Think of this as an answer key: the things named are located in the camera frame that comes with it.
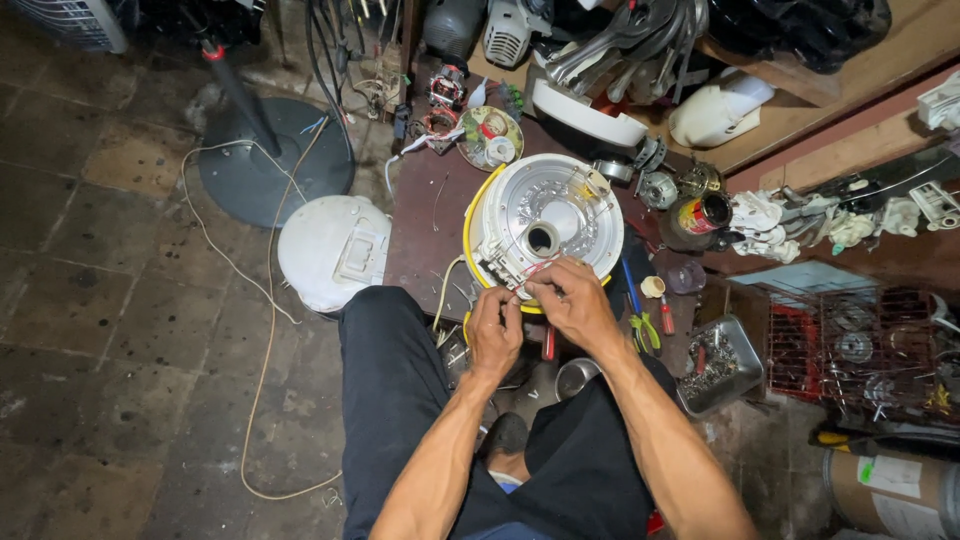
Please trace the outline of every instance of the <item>red screwdriver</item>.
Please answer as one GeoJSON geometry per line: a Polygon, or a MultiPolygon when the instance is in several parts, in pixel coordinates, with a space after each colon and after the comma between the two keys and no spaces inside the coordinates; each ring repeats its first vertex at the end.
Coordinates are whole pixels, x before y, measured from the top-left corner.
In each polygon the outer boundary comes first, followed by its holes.
{"type": "Polygon", "coordinates": [[[666,303],[666,295],[660,297],[660,314],[663,321],[663,334],[673,335],[676,329],[673,326],[673,313],[670,312],[670,305],[666,303]]]}

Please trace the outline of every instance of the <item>man's right hand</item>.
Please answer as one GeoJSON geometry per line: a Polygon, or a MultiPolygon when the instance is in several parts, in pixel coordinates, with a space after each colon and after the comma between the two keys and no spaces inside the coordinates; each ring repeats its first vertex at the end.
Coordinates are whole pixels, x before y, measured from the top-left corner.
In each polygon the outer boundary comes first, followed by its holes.
{"type": "Polygon", "coordinates": [[[605,352],[611,346],[623,346],[610,302],[589,264],[561,257],[530,276],[525,287],[540,302],[550,324],[594,358],[609,357],[605,352]]]}

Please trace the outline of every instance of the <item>round plate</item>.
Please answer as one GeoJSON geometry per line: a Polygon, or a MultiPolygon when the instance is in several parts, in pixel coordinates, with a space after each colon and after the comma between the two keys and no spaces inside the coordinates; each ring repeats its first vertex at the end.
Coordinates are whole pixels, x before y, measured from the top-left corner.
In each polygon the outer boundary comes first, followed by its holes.
{"type": "Polygon", "coordinates": [[[457,142],[457,148],[467,163],[474,167],[489,173],[496,168],[487,163],[487,145],[490,143],[487,133],[493,136],[503,135],[513,142],[516,149],[514,161],[523,157],[523,132],[516,121],[503,110],[486,105],[467,109],[460,117],[460,122],[464,128],[464,136],[457,142]]]}
{"type": "MultiPolygon", "coordinates": [[[[327,111],[280,97],[266,98],[260,103],[282,151],[276,161],[284,170],[293,172],[300,154],[315,134],[300,131],[327,116],[327,111]]],[[[240,110],[230,107],[210,121],[204,133],[204,146],[237,139],[256,140],[256,137],[240,110]]],[[[283,227],[290,214],[303,206],[303,199],[312,201],[326,195],[346,194],[353,184],[353,170],[354,163],[348,160],[344,147],[343,130],[331,118],[297,171],[297,185],[303,197],[291,187],[277,226],[283,227]]],[[[264,228],[274,225],[276,208],[290,182],[263,151],[245,144],[200,152],[200,177],[210,198],[226,213],[264,228]]]]}

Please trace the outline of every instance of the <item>yellow ring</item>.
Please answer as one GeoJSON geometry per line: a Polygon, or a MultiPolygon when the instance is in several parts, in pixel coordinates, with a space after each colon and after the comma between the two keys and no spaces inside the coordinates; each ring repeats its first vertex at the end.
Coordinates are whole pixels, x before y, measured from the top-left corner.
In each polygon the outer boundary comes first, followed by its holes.
{"type": "MultiPolygon", "coordinates": [[[[473,217],[473,211],[476,210],[477,203],[480,202],[480,197],[483,195],[484,191],[487,190],[487,187],[492,184],[493,180],[500,176],[500,173],[503,172],[503,169],[507,168],[507,163],[500,163],[500,166],[491,172],[490,176],[483,182],[483,185],[480,186],[480,189],[477,189],[476,195],[473,196],[473,200],[470,201],[470,206],[467,207],[467,219],[464,221],[464,256],[467,259],[467,266],[470,269],[470,272],[476,277],[477,281],[480,282],[484,288],[490,288],[491,285],[483,279],[483,274],[480,273],[480,270],[477,268],[476,263],[473,262],[473,255],[470,253],[470,220],[473,217]]],[[[611,276],[608,275],[603,280],[600,280],[600,285],[606,285],[610,281],[611,276]]],[[[543,313],[543,308],[540,307],[540,303],[536,300],[528,301],[532,305],[527,306],[526,303],[520,304],[520,311],[524,313],[543,313]]]]}

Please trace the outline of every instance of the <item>brown table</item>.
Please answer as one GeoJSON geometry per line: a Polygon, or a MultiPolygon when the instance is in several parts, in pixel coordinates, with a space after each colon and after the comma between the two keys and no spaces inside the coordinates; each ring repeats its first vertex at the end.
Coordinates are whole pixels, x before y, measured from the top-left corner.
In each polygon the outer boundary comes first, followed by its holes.
{"type": "MultiPolygon", "coordinates": [[[[524,117],[520,128],[523,131],[523,156],[555,153],[582,160],[554,140],[536,120],[524,117]]],[[[463,253],[462,234],[465,212],[480,185],[490,173],[474,168],[451,147],[446,154],[438,156],[428,147],[407,154],[396,181],[396,206],[390,251],[384,283],[405,288],[420,304],[423,311],[436,314],[440,302],[442,276],[450,262],[463,253]],[[449,175],[444,185],[444,178],[449,175]]],[[[689,160],[679,155],[668,155],[667,160],[679,170],[689,167],[689,160]]],[[[614,193],[620,202],[623,215],[644,227],[647,238],[660,242],[657,230],[658,212],[650,212],[633,199],[633,190],[615,187],[614,193]]],[[[654,265],[661,270],[669,263],[676,263],[686,255],[668,251],[654,258],[654,265]]],[[[454,283],[469,292],[472,281],[465,264],[457,264],[450,273],[442,317],[462,322],[468,310],[467,300],[453,286],[454,283]]],[[[671,297],[670,305],[677,327],[677,336],[663,340],[663,359],[675,375],[681,373],[686,363],[686,348],[689,345],[686,333],[692,328],[695,297],[671,297]]],[[[644,302],[644,309],[660,327],[660,305],[656,301],[644,302]]],[[[525,331],[529,338],[540,340],[542,327],[537,318],[525,318],[525,331]]]]}

